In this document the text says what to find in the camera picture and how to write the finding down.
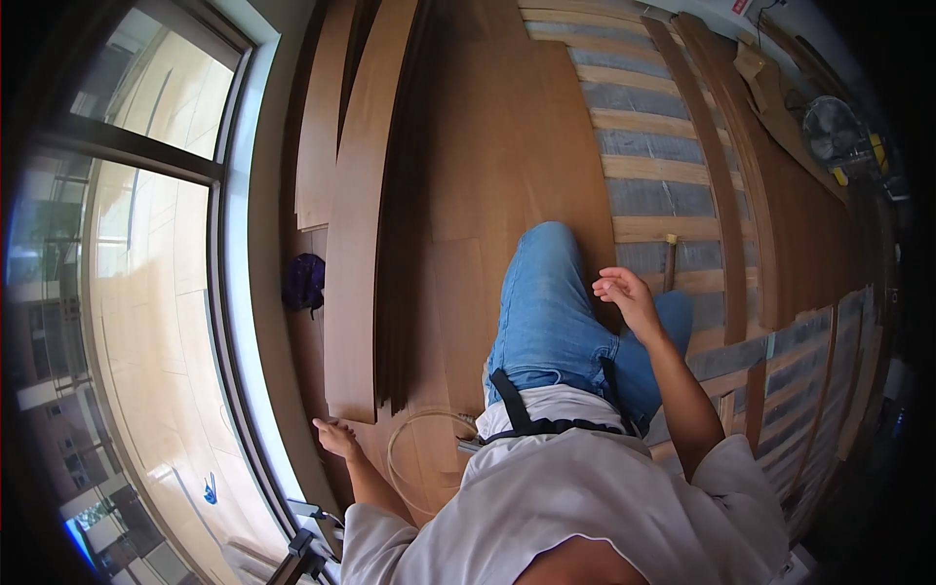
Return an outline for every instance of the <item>hand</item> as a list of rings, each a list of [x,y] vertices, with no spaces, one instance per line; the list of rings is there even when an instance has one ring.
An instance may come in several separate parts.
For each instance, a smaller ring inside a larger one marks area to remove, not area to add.
[[[345,423],[337,420],[326,422],[321,418],[313,418],[312,424],[318,429],[318,442],[327,451],[344,457],[344,460],[348,462],[363,455],[354,429],[349,428]]]
[[[638,341],[646,345],[647,342],[666,336],[647,283],[626,268],[610,267],[598,273],[601,278],[592,283],[595,297],[618,305],[624,323],[634,332]]]

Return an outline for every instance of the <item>white t-shirt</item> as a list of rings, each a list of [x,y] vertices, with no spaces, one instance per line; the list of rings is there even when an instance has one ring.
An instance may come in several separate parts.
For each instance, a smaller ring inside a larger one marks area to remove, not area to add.
[[[520,392],[530,418],[615,424],[610,404],[566,385]],[[504,404],[477,421],[509,430]],[[650,459],[642,441],[572,429],[499,439],[469,461],[461,489],[422,530],[381,508],[347,509],[343,585],[510,585],[572,536],[605,540],[652,585],[767,583],[787,554],[777,496],[734,435],[692,485]]]

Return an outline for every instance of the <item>blue jeans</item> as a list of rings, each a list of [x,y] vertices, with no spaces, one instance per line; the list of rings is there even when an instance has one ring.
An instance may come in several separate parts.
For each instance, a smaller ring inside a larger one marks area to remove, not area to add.
[[[567,384],[619,404],[638,426],[649,424],[661,403],[650,356],[634,333],[615,335],[595,320],[590,295],[568,227],[546,222],[523,234],[504,277],[488,372],[503,369],[518,390]],[[692,303],[677,290],[658,295],[654,303],[685,356]],[[609,387],[600,358],[614,363],[616,388]],[[485,387],[488,406],[501,400],[490,379]]]

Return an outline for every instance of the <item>person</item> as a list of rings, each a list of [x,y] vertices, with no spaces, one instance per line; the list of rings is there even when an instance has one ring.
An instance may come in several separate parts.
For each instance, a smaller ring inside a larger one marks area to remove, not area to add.
[[[354,489],[344,585],[750,585],[776,575],[788,550],[780,504],[685,364],[691,302],[680,291],[654,298],[626,268],[601,270],[592,289],[629,332],[595,320],[566,226],[520,239],[476,422],[488,444],[421,530],[355,434],[314,420]],[[661,403],[684,479],[634,436]]]

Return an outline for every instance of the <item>backpack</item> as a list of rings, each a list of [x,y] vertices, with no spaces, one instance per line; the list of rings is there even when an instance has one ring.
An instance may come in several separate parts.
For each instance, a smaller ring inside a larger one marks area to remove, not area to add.
[[[300,254],[286,267],[283,303],[290,311],[309,309],[309,313],[325,303],[325,260],[315,254]]]

